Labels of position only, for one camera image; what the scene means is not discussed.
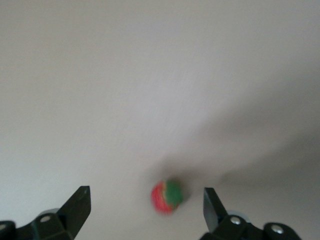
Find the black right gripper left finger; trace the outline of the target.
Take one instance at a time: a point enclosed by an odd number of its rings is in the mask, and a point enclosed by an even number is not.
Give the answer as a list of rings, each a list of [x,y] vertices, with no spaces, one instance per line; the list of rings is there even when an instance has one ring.
[[[0,222],[2,240],[73,240],[91,212],[91,190],[80,186],[60,208],[41,212],[17,228],[11,220]]]

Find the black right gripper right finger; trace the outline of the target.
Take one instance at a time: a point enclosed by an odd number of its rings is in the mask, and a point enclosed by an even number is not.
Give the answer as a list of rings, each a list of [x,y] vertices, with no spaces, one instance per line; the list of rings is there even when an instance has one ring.
[[[203,191],[203,215],[208,228],[202,240],[299,240],[289,226],[268,222],[262,229],[239,214],[228,213],[214,188]]]

